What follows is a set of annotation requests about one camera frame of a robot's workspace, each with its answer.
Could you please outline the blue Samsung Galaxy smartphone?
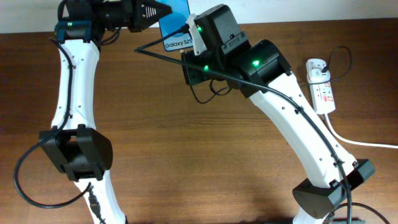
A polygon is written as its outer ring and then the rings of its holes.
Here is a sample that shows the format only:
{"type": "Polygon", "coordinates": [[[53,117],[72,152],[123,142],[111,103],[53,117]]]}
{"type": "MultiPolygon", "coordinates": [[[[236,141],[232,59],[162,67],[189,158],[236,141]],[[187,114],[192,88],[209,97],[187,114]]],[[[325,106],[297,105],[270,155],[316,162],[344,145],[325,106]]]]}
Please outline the blue Samsung Galaxy smartphone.
{"type": "MultiPolygon", "coordinates": [[[[190,15],[190,8],[187,0],[157,0],[162,4],[168,5],[172,13],[159,20],[159,27],[162,37],[181,28],[186,24],[190,15]]],[[[186,49],[193,46],[189,33],[178,33],[163,41],[166,52],[186,49]]]]}

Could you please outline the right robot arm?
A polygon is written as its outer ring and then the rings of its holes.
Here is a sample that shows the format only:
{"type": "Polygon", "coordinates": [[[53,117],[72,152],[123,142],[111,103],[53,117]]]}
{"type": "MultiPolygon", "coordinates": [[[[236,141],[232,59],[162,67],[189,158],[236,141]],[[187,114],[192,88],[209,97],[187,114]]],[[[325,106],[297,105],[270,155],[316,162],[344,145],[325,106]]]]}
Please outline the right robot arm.
{"type": "Polygon", "coordinates": [[[371,161],[356,159],[329,132],[304,97],[291,66],[269,40],[251,45],[224,4],[191,14],[193,50],[182,54],[189,85],[225,81],[257,106],[281,132],[306,172],[292,193],[294,223],[331,223],[353,208],[352,192],[373,175],[371,161]]]}

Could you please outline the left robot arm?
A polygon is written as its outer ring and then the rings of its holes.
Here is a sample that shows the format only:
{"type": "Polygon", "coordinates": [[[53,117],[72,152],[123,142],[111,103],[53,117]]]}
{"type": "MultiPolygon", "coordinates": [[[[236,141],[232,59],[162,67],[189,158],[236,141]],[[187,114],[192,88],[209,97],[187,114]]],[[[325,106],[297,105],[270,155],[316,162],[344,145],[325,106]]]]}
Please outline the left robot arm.
{"type": "Polygon", "coordinates": [[[55,43],[60,51],[58,103],[42,149],[56,169],[83,193],[95,223],[127,223],[111,183],[113,148],[95,125],[95,71],[105,31],[141,32],[171,14],[157,1],[61,1],[55,43]]]}

